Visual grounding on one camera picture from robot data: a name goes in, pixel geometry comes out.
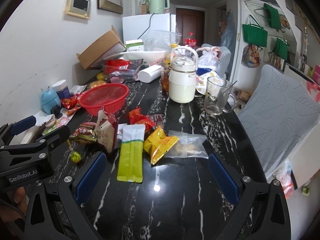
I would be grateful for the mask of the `person left hand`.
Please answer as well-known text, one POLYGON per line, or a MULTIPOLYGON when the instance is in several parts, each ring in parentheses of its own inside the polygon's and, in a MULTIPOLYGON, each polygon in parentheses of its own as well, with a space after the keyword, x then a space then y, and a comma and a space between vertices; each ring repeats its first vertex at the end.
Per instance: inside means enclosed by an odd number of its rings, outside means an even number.
POLYGON ((26 215, 28 204, 24 187, 19 187, 15 190, 14 202, 16 203, 16 208, 19 210, 19 212, 1 202, 1 219, 5 223, 13 222, 19 218, 24 218, 26 215))

